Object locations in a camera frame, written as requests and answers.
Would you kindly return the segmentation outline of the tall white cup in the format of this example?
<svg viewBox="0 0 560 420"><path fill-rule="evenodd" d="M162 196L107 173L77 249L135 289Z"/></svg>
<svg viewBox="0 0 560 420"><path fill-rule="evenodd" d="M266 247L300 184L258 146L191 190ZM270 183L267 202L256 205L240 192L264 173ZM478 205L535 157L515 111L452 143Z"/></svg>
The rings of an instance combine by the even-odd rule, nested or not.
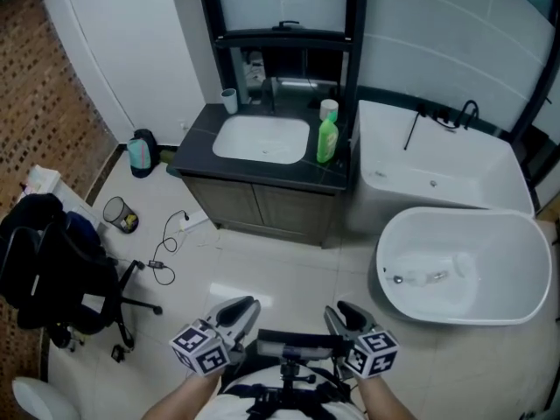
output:
<svg viewBox="0 0 560 420"><path fill-rule="evenodd" d="M237 97L236 89L235 88L223 89L220 94L220 97L226 111L230 115L236 114L238 111L238 97Z"/></svg>

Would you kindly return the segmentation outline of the white rectangular bathtub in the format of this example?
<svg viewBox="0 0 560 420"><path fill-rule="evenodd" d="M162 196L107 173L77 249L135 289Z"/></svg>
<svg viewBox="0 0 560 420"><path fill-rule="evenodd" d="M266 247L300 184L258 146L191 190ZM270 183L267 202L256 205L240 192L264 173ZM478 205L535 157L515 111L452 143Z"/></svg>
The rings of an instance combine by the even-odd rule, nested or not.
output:
<svg viewBox="0 0 560 420"><path fill-rule="evenodd" d="M535 209L510 144L476 129L446 129L416 111L359 101L351 141L355 164L346 228L378 235L411 207Z"/></svg>

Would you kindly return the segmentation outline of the black hand shower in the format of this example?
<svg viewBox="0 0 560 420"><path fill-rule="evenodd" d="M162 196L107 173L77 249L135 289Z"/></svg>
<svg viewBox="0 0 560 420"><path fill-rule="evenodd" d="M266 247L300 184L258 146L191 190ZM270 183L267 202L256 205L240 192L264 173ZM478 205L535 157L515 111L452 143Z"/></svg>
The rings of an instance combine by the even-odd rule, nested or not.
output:
<svg viewBox="0 0 560 420"><path fill-rule="evenodd" d="M412 135L414 134L415 128L417 126L417 121L420 117L426 117L426 106L423 103L418 104L416 107L416 115L410 127L406 142L403 146L403 149L405 151L409 148L410 140L412 138Z"/></svg>

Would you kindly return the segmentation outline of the person's right forearm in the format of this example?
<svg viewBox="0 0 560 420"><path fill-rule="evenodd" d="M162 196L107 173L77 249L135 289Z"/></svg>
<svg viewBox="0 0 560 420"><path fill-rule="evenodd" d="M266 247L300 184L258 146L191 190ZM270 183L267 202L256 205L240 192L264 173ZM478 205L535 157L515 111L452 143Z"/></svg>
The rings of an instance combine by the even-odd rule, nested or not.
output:
<svg viewBox="0 0 560 420"><path fill-rule="evenodd" d="M380 377L357 380L368 420L417 420Z"/></svg>

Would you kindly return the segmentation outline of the black sink faucet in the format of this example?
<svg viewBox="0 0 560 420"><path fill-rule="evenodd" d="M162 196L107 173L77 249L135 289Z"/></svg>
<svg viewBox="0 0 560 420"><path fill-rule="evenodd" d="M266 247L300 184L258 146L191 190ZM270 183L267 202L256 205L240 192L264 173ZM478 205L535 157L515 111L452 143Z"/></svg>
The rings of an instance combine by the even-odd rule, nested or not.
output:
<svg viewBox="0 0 560 420"><path fill-rule="evenodd" d="M276 113L275 101L275 78L266 78L262 83L261 104L269 111L271 115Z"/></svg>

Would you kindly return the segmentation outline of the white sink basin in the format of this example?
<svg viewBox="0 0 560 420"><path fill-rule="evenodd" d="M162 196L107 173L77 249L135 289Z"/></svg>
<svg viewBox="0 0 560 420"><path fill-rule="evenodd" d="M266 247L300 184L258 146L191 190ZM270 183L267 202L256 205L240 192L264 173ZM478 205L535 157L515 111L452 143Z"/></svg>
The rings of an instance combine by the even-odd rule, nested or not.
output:
<svg viewBox="0 0 560 420"><path fill-rule="evenodd" d="M304 157L309 135L309 124L301 119L235 115L223 123L213 153L220 158L292 165Z"/></svg>

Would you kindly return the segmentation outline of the green detergent bottle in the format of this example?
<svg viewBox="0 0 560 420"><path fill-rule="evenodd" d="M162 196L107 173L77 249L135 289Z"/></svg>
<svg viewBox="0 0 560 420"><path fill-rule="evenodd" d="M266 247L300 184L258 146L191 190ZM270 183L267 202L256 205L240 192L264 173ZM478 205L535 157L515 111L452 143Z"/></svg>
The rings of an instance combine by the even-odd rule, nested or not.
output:
<svg viewBox="0 0 560 420"><path fill-rule="evenodd" d="M329 113L318 128L317 162L324 164L333 158L338 142L339 130L336 126L338 113Z"/></svg>

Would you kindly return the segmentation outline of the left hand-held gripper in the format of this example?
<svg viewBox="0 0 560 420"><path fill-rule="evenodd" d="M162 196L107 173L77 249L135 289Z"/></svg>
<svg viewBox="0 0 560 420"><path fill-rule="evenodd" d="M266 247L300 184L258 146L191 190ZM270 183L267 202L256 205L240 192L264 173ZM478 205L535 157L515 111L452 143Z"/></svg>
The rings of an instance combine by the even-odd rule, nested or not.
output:
<svg viewBox="0 0 560 420"><path fill-rule="evenodd" d="M185 326L169 345L191 372L210 375L242 359L244 338L260 313L261 303L252 296L229 299Z"/></svg>

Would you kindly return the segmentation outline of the white power strip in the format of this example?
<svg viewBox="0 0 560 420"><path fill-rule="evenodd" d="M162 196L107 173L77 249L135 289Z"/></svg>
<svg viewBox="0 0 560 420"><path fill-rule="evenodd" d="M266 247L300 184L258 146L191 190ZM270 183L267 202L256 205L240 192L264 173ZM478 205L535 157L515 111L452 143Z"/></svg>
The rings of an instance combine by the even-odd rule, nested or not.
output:
<svg viewBox="0 0 560 420"><path fill-rule="evenodd" d="M194 213L184 213L179 218L179 230L182 232L187 232L193 230L198 225L208 221L208 216L203 210L199 210Z"/></svg>

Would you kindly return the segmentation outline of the black high-back office chair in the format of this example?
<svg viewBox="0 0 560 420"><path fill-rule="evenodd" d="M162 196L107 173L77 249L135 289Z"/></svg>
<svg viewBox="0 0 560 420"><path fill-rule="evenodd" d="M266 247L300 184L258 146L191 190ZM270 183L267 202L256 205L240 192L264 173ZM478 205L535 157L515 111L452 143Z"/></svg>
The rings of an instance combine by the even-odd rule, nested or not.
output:
<svg viewBox="0 0 560 420"><path fill-rule="evenodd" d="M0 297L17 312L24 330L44 328L61 349L74 349L84 336L117 325L122 343L135 346L123 318L123 305L163 309L124 296L138 260L119 274L91 223L64 210L52 193L24 196L0 220Z"/></svg>

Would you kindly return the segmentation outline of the person's white shirt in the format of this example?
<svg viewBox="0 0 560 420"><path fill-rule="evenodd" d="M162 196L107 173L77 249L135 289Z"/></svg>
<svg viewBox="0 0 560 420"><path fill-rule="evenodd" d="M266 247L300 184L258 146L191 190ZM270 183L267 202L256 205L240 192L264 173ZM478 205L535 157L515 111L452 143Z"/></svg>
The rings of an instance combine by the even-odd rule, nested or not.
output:
<svg viewBox="0 0 560 420"><path fill-rule="evenodd" d="M325 382L328 377L332 377L331 374L317 367L301 367L299 373L302 376L315 374L320 382ZM198 420L249 420L247 409L254 404L255 400L224 395L223 392L236 385L254 384L262 384L267 388L282 387L280 366L276 365L244 376L237 376L231 382L224 384L218 395L200 412ZM365 420L364 415L352 403L351 398L348 402L329 402L325 408L334 414L335 420ZM299 411L279 410L269 420L311 419Z"/></svg>

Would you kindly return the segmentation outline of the person's left forearm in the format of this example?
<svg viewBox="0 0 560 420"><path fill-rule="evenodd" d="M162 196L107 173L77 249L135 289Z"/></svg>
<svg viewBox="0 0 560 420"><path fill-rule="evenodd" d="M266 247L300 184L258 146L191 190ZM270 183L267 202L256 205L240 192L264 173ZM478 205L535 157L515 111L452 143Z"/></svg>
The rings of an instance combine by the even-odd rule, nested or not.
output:
<svg viewBox="0 0 560 420"><path fill-rule="evenodd" d="M224 370L209 376L194 374L154 404L141 420L194 420L211 399Z"/></svg>

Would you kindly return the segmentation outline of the black metal mirror shelf frame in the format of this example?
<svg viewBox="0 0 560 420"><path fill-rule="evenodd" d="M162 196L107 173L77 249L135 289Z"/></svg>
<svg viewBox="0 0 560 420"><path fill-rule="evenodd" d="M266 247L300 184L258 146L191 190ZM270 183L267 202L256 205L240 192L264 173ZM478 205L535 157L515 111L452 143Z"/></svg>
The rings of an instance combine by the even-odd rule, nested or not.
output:
<svg viewBox="0 0 560 420"><path fill-rule="evenodd" d="M252 89L243 67L251 54L266 78L293 80L314 98L328 95L345 108L358 86L367 0L201 0L213 55L224 88L235 88L245 102ZM282 20L301 24L273 31Z"/></svg>

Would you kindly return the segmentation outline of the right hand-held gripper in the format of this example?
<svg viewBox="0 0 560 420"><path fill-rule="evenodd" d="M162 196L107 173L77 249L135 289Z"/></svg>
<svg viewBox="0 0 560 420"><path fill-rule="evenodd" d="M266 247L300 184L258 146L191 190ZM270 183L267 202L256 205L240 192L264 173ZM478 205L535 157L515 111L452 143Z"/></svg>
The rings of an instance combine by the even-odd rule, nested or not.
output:
<svg viewBox="0 0 560 420"><path fill-rule="evenodd" d="M331 335L340 336L349 346L336 360L343 380L350 377L371 379L388 372L395 364L399 343L388 330L375 330L377 322L371 313L343 300L336 311L327 306L324 321ZM350 330L370 330L350 333Z"/></svg>

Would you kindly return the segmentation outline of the dark wooden vanity cabinet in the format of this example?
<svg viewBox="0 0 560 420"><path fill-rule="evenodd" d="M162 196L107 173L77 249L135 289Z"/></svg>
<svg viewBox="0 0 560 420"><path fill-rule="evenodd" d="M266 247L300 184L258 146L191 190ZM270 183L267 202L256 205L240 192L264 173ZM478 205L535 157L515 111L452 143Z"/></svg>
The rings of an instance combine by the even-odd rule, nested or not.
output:
<svg viewBox="0 0 560 420"><path fill-rule="evenodd" d="M172 161L186 187L216 228L324 246L349 183L349 131L353 123L341 110L333 158L317 161L319 113L308 108L278 108L271 118L301 120L310 128L303 157L274 164L219 157L213 151L229 115L207 104L185 135Z"/></svg>

